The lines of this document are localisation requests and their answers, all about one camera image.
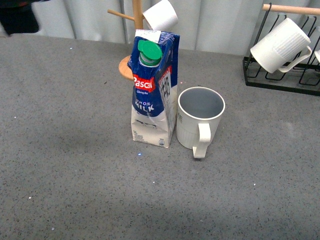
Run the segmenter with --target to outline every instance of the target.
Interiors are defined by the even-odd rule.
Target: milk carton
[[[134,78],[131,129],[134,141],[168,148],[178,109],[178,47],[171,32],[137,30],[128,62]]]

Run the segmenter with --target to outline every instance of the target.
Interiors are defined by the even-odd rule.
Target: green bottle cap
[[[162,58],[161,48],[153,41],[140,40],[138,50],[140,51],[140,60],[144,65],[157,65]]]

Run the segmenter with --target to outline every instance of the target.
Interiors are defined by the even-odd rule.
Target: red pascal logo
[[[133,79],[134,79],[134,85],[136,89],[145,90],[145,91],[148,91],[149,93],[151,93],[153,90],[156,89],[155,77],[152,77],[150,80],[148,80],[134,74]]]

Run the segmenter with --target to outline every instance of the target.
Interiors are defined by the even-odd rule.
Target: white wall
[[[179,22],[180,48],[247,55],[262,22],[262,4],[268,0],[169,0]],[[159,0],[142,0],[143,11]],[[320,8],[319,0],[274,0],[274,5]],[[38,35],[114,43],[132,43],[135,26],[130,20],[107,13],[108,9],[133,15],[131,0],[50,0],[33,4],[41,26]],[[265,24],[268,32],[277,13]],[[288,14],[301,24],[305,16]]]

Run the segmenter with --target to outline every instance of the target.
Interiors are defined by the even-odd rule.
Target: white mug
[[[320,49],[317,51],[314,51],[314,55],[315,55],[316,59],[318,60],[318,62],[320,63]]]
[[[195,86],[179,95],[176,137],[195,159],[206,156],[225,108],[223,97],[210,88]]]
[[[178,23],[177,14],[168,0],[162,0],[143,13],[151,30],[170,31]]]
[[[310,43],[311,41],[304,31],[290,18],[286,18],[254,45],[250,51],[254,59],[267,72],[272,74],[279,70],[282,73],[287,73],[311,55],[312,50],[308,46]],[[305,49],[307,49],[307,54],[296,58],[288,66],[283,66]]]

